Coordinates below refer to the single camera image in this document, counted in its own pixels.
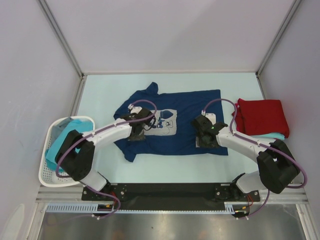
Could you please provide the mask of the navy blue t shirt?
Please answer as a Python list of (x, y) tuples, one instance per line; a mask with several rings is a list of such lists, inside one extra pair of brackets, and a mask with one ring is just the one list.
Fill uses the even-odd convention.
[(155, 82), (144, 90), (137, 90), (113, 115), (114, 119), (124, 116), (128, 113), (129, 104), (135, 101), (139, 101), (137, 106), (155, 113), (154, 119), (144, 128), (144, 140), (121, 139), (115, 142), (127, 161), (133, 162), (138, 154), (228, 155), (226, 147), (197, 147), (196, 130), (192, 126), (192, 121), (201, 114), (207, 103), (221, 98), (219, 89), (161, 94), (158, 90)]

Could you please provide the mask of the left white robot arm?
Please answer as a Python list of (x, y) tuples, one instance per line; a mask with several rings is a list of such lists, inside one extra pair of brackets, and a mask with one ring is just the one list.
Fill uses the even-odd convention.
[(108, 181), (93, 167), (96, 150), (119, 140), (142, 140), (144, 127), (154, 115), (145, 107), (133, 107), (129, 114), (105, 127), (83, 133), (70, 131), (55, 157), (58, 168), (75, 182), (93, 189), (98, 199), (107, 199), (111, 193)]

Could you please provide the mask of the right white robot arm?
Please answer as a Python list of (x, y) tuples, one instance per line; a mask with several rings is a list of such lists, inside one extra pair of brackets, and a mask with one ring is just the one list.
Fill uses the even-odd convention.
[(208, 114), (197, 116), (191, 124), (196, 130), (198, 147), (228, 148), (257, 164), (257, 171), (243, 173), (231, 182), (230, 194), (237, 201), (242, 201), (250, 192), (257, 190), (267, 189), (280, 194), (301, 172), (282, 140), (260, 141), (231, 131), (223, 122), (212, 123)]

